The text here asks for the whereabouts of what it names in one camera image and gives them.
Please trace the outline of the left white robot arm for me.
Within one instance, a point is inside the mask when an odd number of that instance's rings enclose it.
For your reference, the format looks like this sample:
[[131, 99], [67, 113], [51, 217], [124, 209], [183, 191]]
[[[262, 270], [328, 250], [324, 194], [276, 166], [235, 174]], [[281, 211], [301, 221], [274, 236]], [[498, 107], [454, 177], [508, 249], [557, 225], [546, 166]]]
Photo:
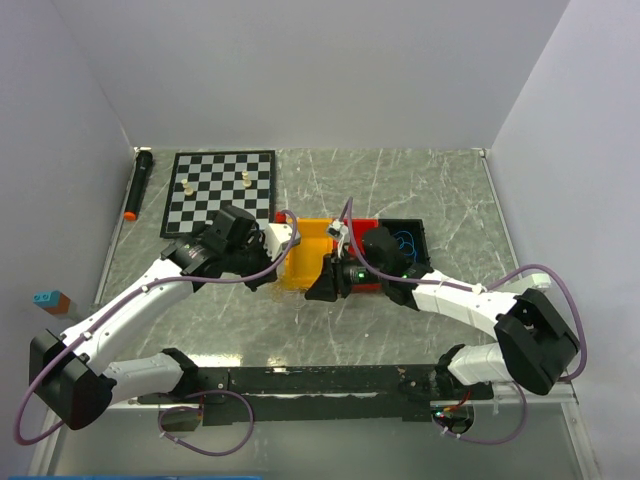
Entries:
[[103, 308], [60, 334], [44, 330], [29, 346], [28, 396], [37, 395], [71, 430], [83, 429], [109, 406], [160, 393], [193, 397], [198, 367], [169, 348], [117, 361], [135, 336], [206, 284], [243, 283], [250, 290], [277, 278], [299, 236], [294, 223], [259, 228], [248, 212], [227, 206], [194, 232], [174, 239], [144, 274]]

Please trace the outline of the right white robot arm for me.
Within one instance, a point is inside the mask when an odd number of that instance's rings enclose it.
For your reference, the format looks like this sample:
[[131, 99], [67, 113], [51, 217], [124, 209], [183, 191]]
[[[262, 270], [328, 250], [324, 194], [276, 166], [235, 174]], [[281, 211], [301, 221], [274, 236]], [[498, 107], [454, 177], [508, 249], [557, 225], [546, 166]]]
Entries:
[[385, 227], [366, 231], [357, 245], [338, 220], [329, 224], [327, 234], [337, 247], [324, 256], [307, 300], [335, 302], [357, 285], [376, 283], [399, 306], [443, 315], [493, 338], [491, 344], [454, 346], [441, 358], [436, 385], [445, 397], [458, 398], [477, 383], [497, 382], [546, 395], [580, 352], [578, 336], [534, 287], [513, 293], [455, 280], [428, 263], [410, 260]]

